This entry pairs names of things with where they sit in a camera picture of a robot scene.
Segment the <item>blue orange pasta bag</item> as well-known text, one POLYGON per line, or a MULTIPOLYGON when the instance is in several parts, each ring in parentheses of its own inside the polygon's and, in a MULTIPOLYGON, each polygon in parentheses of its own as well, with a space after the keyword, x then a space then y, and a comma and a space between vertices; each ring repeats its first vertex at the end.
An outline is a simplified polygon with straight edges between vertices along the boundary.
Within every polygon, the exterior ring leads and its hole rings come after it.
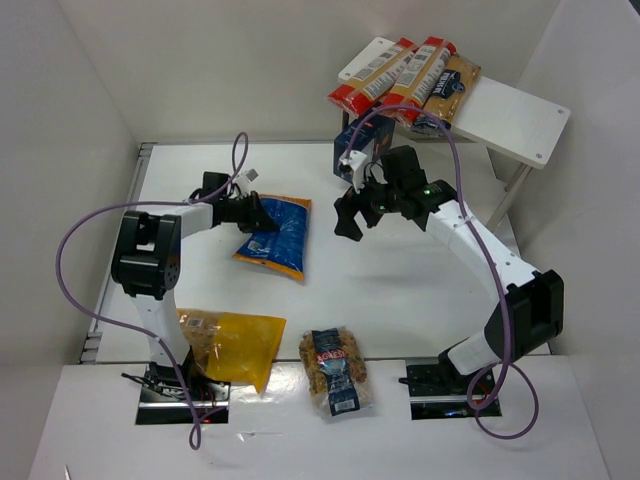
POLYGON ((266 195, 261 202, 279 231, 252 233, 232 258, 303 282, 312 200, 266 195))

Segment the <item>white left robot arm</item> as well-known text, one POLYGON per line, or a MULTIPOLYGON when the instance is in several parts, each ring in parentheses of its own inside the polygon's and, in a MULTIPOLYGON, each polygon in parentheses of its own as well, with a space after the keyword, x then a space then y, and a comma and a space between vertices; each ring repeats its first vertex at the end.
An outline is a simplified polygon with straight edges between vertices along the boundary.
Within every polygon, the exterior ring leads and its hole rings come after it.
POLYGON ((113 281, 131 297, 142 327, 152 333, 143 383, 157 392, 179 388, 174 368, 187 377, 193 364, 174 295, 181 271, 182 240, 223 223, 232 223, 243 233, 279 230, 257 192, 232 194, 228 174, 204 173, 202 186, 190 199, 193 206, 171 207, 166 213, 126 211, 111 263, 113 281))

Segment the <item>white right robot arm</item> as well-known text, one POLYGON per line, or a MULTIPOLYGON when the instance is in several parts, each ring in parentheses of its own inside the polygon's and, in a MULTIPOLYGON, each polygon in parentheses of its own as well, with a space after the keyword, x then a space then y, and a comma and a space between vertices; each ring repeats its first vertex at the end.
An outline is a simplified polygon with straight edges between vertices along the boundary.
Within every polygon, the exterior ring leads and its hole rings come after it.
POLYGON ((446 246, 496 303, 481 331, 439 355, 437 372, 443 382, 455 385, 487 366, 513 364, 562 332, 564 282, 555 271, 541 272, 515 256, 448 182, 429 181, 414 148, 396 147, 384 154, 381 180, 367 172, 368 162, 359 151, 337 162, 351 185, 334 203, 335 234, 359 241, 358 217, 373 228, 384 215, 398 213, 446 246))

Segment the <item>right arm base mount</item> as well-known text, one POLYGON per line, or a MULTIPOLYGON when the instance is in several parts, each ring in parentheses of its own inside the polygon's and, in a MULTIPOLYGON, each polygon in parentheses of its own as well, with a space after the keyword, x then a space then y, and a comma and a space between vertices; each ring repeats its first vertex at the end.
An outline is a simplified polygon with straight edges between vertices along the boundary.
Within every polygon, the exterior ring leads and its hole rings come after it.
POLYGON ((501 407, 495 399, 486 409, 476 412, 467 402, 467 389, 472 375, 445 374, 431 358, 409 359, 406 373, 398 382, 408 389, 411 419, 440 420, 480 417, 499 417, 501 407))

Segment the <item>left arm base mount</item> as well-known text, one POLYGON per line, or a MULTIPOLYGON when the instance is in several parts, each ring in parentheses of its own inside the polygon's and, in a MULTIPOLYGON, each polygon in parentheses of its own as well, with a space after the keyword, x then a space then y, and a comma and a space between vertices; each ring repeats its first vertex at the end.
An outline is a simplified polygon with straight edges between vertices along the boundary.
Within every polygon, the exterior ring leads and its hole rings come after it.
MULTIPOLYGON (((176 379, 155 375, 151 367, 143 375, 122 373, 121 377, 140 387, 135 424, 142 426, 191 424, 192 415, 184 390, 176 379)), ((229 383, 210 380, 197 373, 186 377, 197 416, 202 423, 227 424, 229 383)))

